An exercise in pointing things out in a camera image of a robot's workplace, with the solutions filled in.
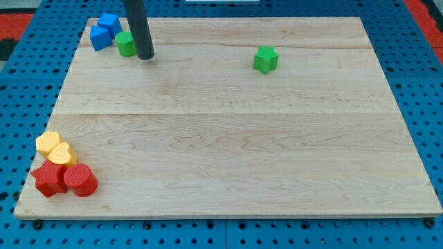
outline cube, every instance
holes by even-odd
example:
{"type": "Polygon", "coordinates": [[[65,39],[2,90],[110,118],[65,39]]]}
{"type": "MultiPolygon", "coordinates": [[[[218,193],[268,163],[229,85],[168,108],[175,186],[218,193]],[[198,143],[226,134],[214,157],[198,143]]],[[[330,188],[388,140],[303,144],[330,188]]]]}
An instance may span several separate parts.
{"type": "Polygon", "coordinates": [[[109,34],[109,31],[106,28],[92,26],[89,39],[91,40],[95,51],[112,46],[111,34],[109,34]]]}
{"type": "Polygon", "coordinates": [[[118,33],[122,31],[122,26],[120,25],[120,20],[118,20],[117,15],[113,14],[103,14],[97,25],[101,28],[106,28],[111,34],[111,38],[114,39],[118,33]]]}

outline black metal pole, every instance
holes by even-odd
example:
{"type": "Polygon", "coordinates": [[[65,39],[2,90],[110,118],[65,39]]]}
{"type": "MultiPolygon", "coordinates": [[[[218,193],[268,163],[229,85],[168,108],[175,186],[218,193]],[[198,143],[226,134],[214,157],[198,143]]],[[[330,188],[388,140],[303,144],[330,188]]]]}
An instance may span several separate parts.
{"type": "Polygon", "coordinates": [[[143,0],[123,0],[123,5],[138,58],[151,59],[154,56],[154,46],[143,0]]]}

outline yellow block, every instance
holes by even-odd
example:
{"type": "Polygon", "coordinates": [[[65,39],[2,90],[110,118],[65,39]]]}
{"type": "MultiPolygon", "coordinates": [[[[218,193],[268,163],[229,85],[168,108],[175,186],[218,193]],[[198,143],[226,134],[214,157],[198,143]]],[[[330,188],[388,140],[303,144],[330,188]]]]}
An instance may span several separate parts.
{"type": "Polygon", "coordinates": [[[56,131],[45,131],[35,140],[35,147],[37,151],[47,159],[51,150],[61,142],[63,142],[63,138],[60,133],[56,131]]]}
{"type": "Polygon", "coordinates": [[[57,145],[49,153],[48,159],[56,164],[63,164],[70,167],[77,163],[77,154],[67,142],[57,145]]]}

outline blue pegboard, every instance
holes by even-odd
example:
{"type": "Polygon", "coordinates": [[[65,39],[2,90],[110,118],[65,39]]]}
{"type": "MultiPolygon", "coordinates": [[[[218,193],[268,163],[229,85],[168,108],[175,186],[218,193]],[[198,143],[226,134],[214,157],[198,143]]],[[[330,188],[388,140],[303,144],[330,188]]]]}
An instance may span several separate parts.
{"type": "MultiPolygon", "coordinates": [[[[443,68],[402,1],[145,1],[150,17],[360,17],[443,201],[443,68]]],[[[0,74],[0,248],[443,248],[443,218],[326,221],[19,221],[12,215],[89,17],[120,0],[43,0],[0,74]]]]}

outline green cylinder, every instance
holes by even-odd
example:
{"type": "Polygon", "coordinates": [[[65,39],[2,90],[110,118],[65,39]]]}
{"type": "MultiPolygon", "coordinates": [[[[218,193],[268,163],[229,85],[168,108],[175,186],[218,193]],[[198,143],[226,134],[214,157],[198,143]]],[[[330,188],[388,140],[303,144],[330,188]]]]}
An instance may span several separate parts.
{"type": "Polygon", "coordinates": [[[118,52],[123,57],[131,57],[136,54],[134,41],[132,40],[132,35],[129,31],[118,33],[116,35],[116,43],[117,43],[118,52]]]}

